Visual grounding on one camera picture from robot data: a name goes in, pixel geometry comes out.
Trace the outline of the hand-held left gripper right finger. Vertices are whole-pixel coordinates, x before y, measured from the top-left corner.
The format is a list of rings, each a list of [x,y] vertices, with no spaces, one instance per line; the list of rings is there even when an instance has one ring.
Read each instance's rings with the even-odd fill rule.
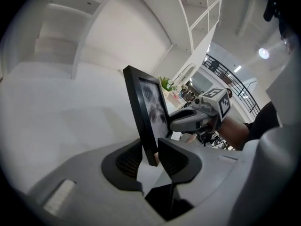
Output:
[[[181,141],[159,138],[158,158],[175,185],[190,183],[202,169],[202,160]]]

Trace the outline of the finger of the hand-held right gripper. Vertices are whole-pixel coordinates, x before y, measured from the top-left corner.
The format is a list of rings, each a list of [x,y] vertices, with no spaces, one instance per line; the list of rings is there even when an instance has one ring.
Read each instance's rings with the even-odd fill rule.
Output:
[[[184,118],[187,118],[190,116],[194,116],[196,114],[197,114],[197,112],[194,109],[179,109],[169,115],[169,120],[175,121],[175,120],[184,119]]]

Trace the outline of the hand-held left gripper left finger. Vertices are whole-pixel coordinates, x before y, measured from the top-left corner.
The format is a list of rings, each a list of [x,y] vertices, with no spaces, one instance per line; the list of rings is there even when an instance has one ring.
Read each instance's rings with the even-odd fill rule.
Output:
[[[109,153],[101,164],[104,177],[119,190],[142,192],[143,186],[137,181],[142,150],[142,142],[137,139]]]

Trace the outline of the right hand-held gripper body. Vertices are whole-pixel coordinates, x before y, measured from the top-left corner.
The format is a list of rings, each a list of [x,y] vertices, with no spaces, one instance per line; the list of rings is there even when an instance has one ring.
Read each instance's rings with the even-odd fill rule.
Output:
[[[215,119],[216,131],[231,109],[227,89],[211,89],[197,98],[190,106],[181,109],[194,109],[197,114],[184,119],[170,121],[169,127],[173,132],[194,134],[204,127],[209,119]]]

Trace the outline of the person's right hand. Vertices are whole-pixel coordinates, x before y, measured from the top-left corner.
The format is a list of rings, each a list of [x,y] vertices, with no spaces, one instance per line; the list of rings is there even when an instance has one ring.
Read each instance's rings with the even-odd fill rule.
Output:
[[[215,131],[216,131],[216,122],[215,122],[215,119],[209,119],[208,123],[204,127],[202,127],[201,130],[198,130],[194,134],[191,134],[186,139],[185,142],[186,143],[191,143],[195,139],[198,139],[205,146],[206,143],[210,143],[211,142],[212,135],[214,134]]]

